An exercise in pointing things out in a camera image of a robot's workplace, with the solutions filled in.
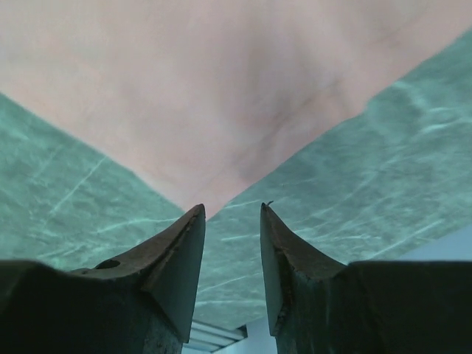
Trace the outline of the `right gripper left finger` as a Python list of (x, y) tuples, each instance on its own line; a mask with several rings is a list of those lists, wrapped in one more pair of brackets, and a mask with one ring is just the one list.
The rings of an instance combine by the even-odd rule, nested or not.
[(83, 309), (71, 353), (180, 353), (190, 338), (205, 238), (199, 204), (164, 231), (73, 271)]

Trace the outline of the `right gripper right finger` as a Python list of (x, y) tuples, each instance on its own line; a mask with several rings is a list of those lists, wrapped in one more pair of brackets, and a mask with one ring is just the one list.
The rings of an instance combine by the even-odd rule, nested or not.
[(345, 265), (319, 251), (281, 220), (260, 208), (260, 251), (269, 333), (278, 353), (328, 353), (320, 322), (327, 296), (317, 286)]

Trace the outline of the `pink t shirt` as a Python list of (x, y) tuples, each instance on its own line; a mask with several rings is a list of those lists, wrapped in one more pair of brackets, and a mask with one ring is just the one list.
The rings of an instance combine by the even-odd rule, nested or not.
[(215, 214), (470, 27), (469, 1), (3, 1), (1, 92)]

